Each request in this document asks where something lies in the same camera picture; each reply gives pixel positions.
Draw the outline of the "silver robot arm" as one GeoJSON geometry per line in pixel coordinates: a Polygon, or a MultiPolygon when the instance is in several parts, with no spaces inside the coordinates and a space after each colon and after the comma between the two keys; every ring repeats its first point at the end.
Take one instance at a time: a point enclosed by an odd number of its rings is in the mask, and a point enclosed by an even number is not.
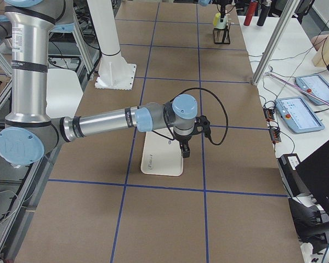
{"type": "Polygon", "coordinates": [[[225,17],[225,8],[229,1],[198,1],[198,21],[211,23],[216,14],[225,17]]]}
{"type": "Polygon", "coordinates": [[[181,94],[161,104],[127,107],[87,117],[50,118],[47,108],[48,42],[50,32],[73,23],[72,1],[6,1],[12,23],[12,110],[0,132],[0,156],[29,165],[66,142],[88,135],[137,128],[140,132],[168,128],[189,157],[189,140],[202,123],[197,101],[181,94]]]}

